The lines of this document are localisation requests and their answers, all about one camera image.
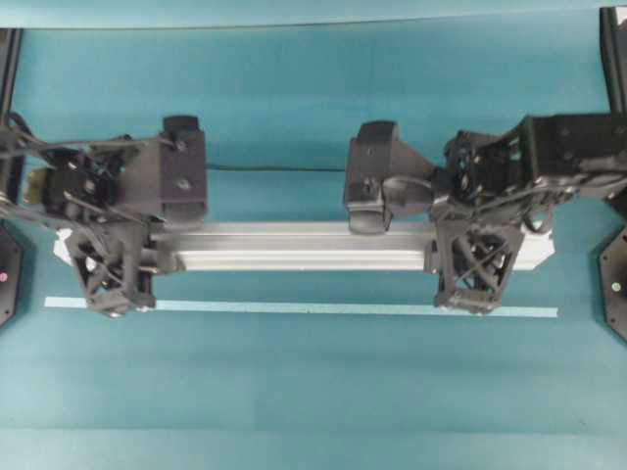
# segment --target screw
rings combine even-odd
[[[186,178],[179,178],[174,182],[174,184],[181,191],[189,191],[190,189],[192,189],[191,183]]]
[[[94,183],[93,180],[88,179],[85,181],[83,189],[87,194],[94,194],[96,192],[96,183]]]

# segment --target teal background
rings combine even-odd
[[[194,30],[29,30],[14,109],[45,139],[152,135],[188,113],[209,158],[343,166],[368,119],[428,158],[461,127],[603,112],[598,12]],[[210,174],[210,220],[344,220],[343,175]],[[0,468],[623,469],[627,348],[596,254],[622,221],[556,215],[557,254],[505,302],[557,319],[45,309],[80,296],[54,235],[0,331]],[[420,273],[184,273],[162,299],[429,304]]]
[[[337,24],[577,11],[615,4],[600,0],[4,0],[0,24],[47,28]]]

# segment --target bolt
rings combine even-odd
[[[176,147],[176,150],[178,152],[185,152],[187,150],[187,144],[185,143],[184,140],[180,140],[180,139],[174,142],[174,147]]]
[[[83,189],[87,194],[94,194],[96,192],[96,183],[94,183],[93,180],[88,179],[85,181]]]
[[[174,182],[174,184],[181,191],[189,191],[190,189],[192,189],[191,183],[186,178],[179,178]]]

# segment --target silver metal bar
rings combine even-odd
[[[167,270],[422,270],[433,225],[396,223],[385,235],[355,235],[346,222],[211,223],[153,236]],[[550,234],[527,234],[515,269],[555,252]]]

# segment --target white tape strip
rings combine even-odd
[[[78,297],[47,297],[44,306],[52,308],[86,308],[85,300]],[[476,316],[464,310],[442,309],[436,308],[432,305],[391,304],[290,304],[266,302],[157,301],[157,307],[155,309],[165,311],[232,313]],[[489,316],[557,318],[557,308],[543,306],[502,306],[490,313]]]

